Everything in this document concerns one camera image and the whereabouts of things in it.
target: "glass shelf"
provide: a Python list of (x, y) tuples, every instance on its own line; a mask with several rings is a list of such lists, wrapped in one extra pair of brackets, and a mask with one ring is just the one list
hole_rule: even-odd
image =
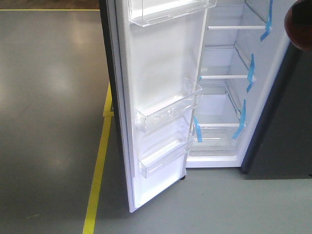
[(238, 139), (232, 139), (236, 131), (236, 127), (201, 127), (202, 142), (195, 133), (190, 156), (236, 155)]
[(247, 4), (218, 5), (211, 10), (209, 30), (262, 29), (266, 23)]
[(195, 116), (200, 127), (239, 127), (240, 111), (233, 101), (227, 83), (202, 80), (200, 104)]
[(201, 66), (202, 79), (247, 79), (248, 71), (248, 66), (235, 47), (205, 47)]
[(145, 110), (136, 110), (136, 126), (144, 133), (151, 132), (198, 106), (201, 87), (185, 79), (184, 89), (171, 100)]
[(215, 5), (216, 0), (129, 0), (130, 21), (146, 27)]
[(165, 145), (159, 143), (151, 147), (144, 153), (142, 159), (139, 159), (140, 171), (145, 178), (189, 153), (193, 137), (183, 132), (185, 130), (180, 129), (179, 132), (162, 141)]

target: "polished floor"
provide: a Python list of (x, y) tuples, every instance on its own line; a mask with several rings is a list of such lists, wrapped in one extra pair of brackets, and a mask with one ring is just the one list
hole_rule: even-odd
[(0, 12), (0, 233), (81, 233), (108, 85), (99, 12)]
[(1, 0), (0, 9), (99, 9), (98, 0)]
[[(108, 84), (99, 12), (0, 12), (0, 233), (82, 232)], [(188, 170), (128, 212), (112, 123), (96, 234), (310, 234), (312, 180)]]

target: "blue painter's tape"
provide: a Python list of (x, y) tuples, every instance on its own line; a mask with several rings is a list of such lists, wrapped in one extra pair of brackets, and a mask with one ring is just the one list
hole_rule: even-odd
[(244, 105), (243, 105), (242, 113), (240, 115), (238, 130), (233, 135), (232, 139), (238, 138), (238, 136), (240, 135), (240, 133), (243, 131), (243, 129), (245, 127), (245, 123), (246, 123), (246, 100), (244, 100)]
[(267, 25), (265, 27), (265, 33), (260, 37), (260, 41), (263, 41), (272, 31), (272, 14), (273, 14), (273, 0), (270, 0), (269, 16)]
[(249, 72), (248, 72), (248, 76), (247, 79), (249, 81), (249, 86), (247, 87), (247, 93), (251, 90), (254, 82), (253, 82), (253, 77), (254, 77), (254, 70), (255, 70), (255, 64), (254, 64), (254, 54), (252, 54), (252, 61), (250, 63), (250, 67), (249, 67)]
[(194, 117), (194, 124), (195, 124), (195, 129), (196, 129), (196, 134), (197, 134), (197, 141), (203, 142), (203, 138), (201, 136), (201, 129), (200, 129), (200, 126), (196, 117)]

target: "yellow floor marking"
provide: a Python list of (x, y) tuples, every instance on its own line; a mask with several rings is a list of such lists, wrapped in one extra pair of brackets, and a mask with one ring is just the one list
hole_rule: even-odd
[(110, 112), (112, 108), (112, 92), (111, 92), (111, 84), (108, 83), (107, 87), (107, 94), (106, 94), (106, 99), (105, 99), (105, 104), (104, 104), (104, 112)]
[(114, 112), (112, 112), (112, 111), (104, 111), (103, 112), (103, 117), (108, 117), (108, 116), (114, 116)]
[(0, 11), (99, 11), (99, 9), (0, 9)]
[[(104, 112), (108, 110), (110, 112), (112, 106), (112, 94), (111, 87), (108, 85), (106, 101), (104, 105)], [(91, 185), (91, 191), (89, 196), (89, 202), (87, 207), (87, 214), (84, 221), (82, 234), (93, 234), (96, 223), (98, 198), (101, 189), (102, 176), (104, 171), (104, 162), (107, 152), (109, 133), (111, 129), (112, 116), (105, 116), (104, 125), (102, 130), (101, 141), (97, 153), (97, 162), (94, 169), (93, 181)]]

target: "crisper drawer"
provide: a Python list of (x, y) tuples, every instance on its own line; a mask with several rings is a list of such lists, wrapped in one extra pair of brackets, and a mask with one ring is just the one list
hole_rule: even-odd
[(184, 89), (172, 99), (145, 110), (136, 110), (136, 126), (144, 133), (151, 132), (186, 111), (198, 106), (201, 87), (191, 79), (185, 79)]
[(192, 141), (192, 135), (180, 128), (178, 132), (147, 149), (139, 157), (142, 175), (148, 178), (176, 159), (184, 157), (191, 150)]
[(216, 5), (216, 0), (129, 0), (130, 21), (146, 27)]
[(236, 155), (237, 139), (233, 135), (237, 127), (201, 127), (202, 142), (196, 133), (190, 156), (231, 156)]

